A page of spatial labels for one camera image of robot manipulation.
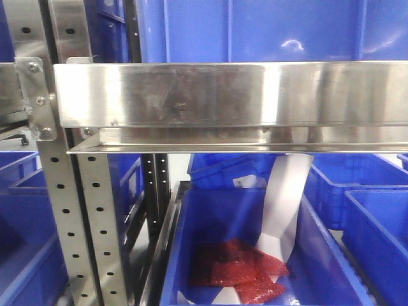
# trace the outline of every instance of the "round hole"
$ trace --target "round hole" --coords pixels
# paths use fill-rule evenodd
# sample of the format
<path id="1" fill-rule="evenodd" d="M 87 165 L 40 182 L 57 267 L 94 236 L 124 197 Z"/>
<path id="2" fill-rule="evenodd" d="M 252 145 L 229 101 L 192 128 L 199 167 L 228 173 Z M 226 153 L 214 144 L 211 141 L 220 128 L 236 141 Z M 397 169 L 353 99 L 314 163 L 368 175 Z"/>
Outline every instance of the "round hole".
<path id="1" fill-rule="evenodd" d="M 29 34 L 29 33 L 31 33 L 31 29 L 30 29 L 29 27 L 22 27 L 22 28 L 21 28 L 21 31 L 22 31 L 24 34 Z"/>
<path id="2" fill-rule="evenodd" d="M 68 35 L 74 35 L 75 30 L 72 27 L 69 27 L 69 28 L 65 29 L 65 33 L 68 34 Z"/>

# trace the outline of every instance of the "metal bracket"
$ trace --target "metal bracket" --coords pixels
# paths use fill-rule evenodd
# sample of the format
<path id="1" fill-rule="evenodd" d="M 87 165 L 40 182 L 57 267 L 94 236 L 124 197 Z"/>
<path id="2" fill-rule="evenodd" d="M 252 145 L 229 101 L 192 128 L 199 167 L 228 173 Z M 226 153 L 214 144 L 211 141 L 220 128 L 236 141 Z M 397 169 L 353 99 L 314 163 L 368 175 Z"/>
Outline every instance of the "metal bracket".
<path id="1" fill-rule="evenodd" d="M 43 61 L 38 57 L 16 57 L 25 110 L 31 133 L 39 142 L 57 138 L 54 115 L 45 80 Z"/>

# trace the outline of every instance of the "metal upright post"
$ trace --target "metal upright post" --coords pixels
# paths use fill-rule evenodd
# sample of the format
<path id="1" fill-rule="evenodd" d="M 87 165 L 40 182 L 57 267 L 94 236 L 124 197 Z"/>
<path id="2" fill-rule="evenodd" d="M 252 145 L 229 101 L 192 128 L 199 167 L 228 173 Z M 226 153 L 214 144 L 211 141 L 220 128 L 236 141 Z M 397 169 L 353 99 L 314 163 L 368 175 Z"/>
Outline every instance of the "metal upright post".
<path id="1" fill-rule="evenodd" d="M 88 0 L 48 0 L 55 42 L 62 63 L 102 61 L 98 40 L 96 2 Z M 86 128 L 82 138 L 93 135 Z M 87 216 L 91 227 L 101 294 L 105 305 L 133 305 L 129 266 L 129 245 L 120 198 L 119 175 L 110 168 L 117 156 L 78 156 Z"/>
<path id="2" fill-rule="evenodd" d="M 73 145 L 73 137 L 70 130 L 65 131 L 59 125 L 52 72 L 57 52 L 48 5 L 39 0 L 3 2 L 26 109 L 31 112 L 31 129 L 39 140 L 38 150 L 73 299 L 77 306 L 102 305 L 78 166 L 75 157 L 66 154 Z M 39 129 L 44 120 L 53 126 Z"/>

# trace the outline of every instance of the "white paper strip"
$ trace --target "white paper strip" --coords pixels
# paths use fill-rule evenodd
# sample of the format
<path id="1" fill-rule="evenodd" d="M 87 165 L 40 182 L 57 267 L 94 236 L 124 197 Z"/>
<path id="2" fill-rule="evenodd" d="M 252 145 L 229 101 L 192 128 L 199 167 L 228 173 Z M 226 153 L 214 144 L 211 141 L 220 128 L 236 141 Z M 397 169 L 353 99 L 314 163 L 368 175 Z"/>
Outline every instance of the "white paper strip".
<path id="1" fill-rule="evenodd" d="M 263 203 L 262 229 L 256 247 L 287 262 L 295 246 L 300 200 L 313 156 L 279 156 L 273 164 Z M 235 290 L 224 288 L 212 304 L 239 304 Z"/>

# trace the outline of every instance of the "stainless steel shelf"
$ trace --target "stainless steel shelf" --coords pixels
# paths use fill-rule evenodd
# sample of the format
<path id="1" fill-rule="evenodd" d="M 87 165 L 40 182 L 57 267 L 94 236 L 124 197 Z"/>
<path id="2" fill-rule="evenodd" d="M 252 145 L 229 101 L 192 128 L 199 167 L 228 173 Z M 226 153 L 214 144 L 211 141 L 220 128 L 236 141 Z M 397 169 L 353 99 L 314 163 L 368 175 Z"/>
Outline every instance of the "stainless steel shelf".
<path id="1" fill-rule="evenodd" d="M 58 64 L 55 81 L 62 126 L 100 128 L 72 154 L 408 148 L 408 61 Z"/>

